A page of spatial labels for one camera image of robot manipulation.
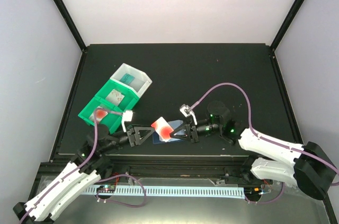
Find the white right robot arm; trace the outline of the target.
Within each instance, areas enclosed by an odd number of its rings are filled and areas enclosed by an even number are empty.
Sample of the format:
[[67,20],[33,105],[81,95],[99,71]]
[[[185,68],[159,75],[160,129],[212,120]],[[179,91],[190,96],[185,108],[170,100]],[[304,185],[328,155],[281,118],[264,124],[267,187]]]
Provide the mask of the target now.
[[207,117],[198,121],[187,105],[181,113],[187,118],[169,135],[172,138],[199,142],[202,135],[219,133],[221,139],[241,149],[256,153],[241,169],[242,180],[275,180],[299,188],[304,194],[323,200],[336,176],[334,164],[323,149],[314,142],[296,144],[261,134],[236,122],[221,101],[207,106]]

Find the navy blue card holder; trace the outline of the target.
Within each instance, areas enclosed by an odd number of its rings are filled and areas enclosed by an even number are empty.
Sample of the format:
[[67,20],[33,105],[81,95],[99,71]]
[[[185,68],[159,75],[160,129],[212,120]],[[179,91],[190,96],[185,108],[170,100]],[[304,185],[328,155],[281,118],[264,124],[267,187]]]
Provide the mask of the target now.
[[156,129],[153,133],[153,144],[169,144],[176,142],[183,142],[181,139],[170,137],[170,134],[183,124],[182,120],[174,120],[167,122],[164,119],[158,119],[151,126]]

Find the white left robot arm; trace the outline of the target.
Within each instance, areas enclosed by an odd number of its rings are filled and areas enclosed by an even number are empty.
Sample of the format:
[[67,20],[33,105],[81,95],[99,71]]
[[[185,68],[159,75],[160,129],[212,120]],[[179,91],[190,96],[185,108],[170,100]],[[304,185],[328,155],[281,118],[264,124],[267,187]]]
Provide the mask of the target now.
[[110,133],[107,126],[95,125],[59,175],[31,200],[14,206],[19,222],[53,223],[86,188],[113,177],[109,152],[123,146],[139,146],[154,131],[153,127],[129,126],[125,131]]

